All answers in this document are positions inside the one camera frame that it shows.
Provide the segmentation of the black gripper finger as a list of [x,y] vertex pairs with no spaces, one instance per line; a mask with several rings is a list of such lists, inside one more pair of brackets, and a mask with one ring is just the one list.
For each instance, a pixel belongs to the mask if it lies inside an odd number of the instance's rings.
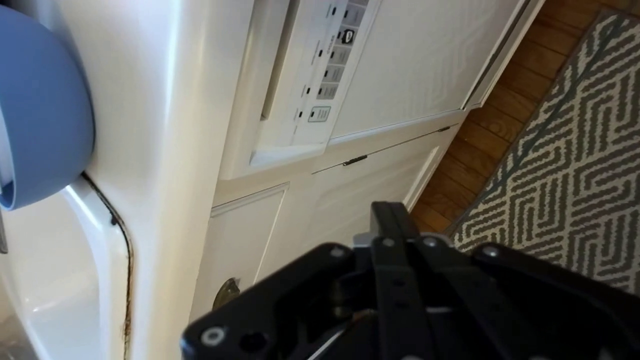
[[420,229],[414,223],[402,201],[375,201],[372,204],[372,231],[379,238],[408,240],[419,238]]

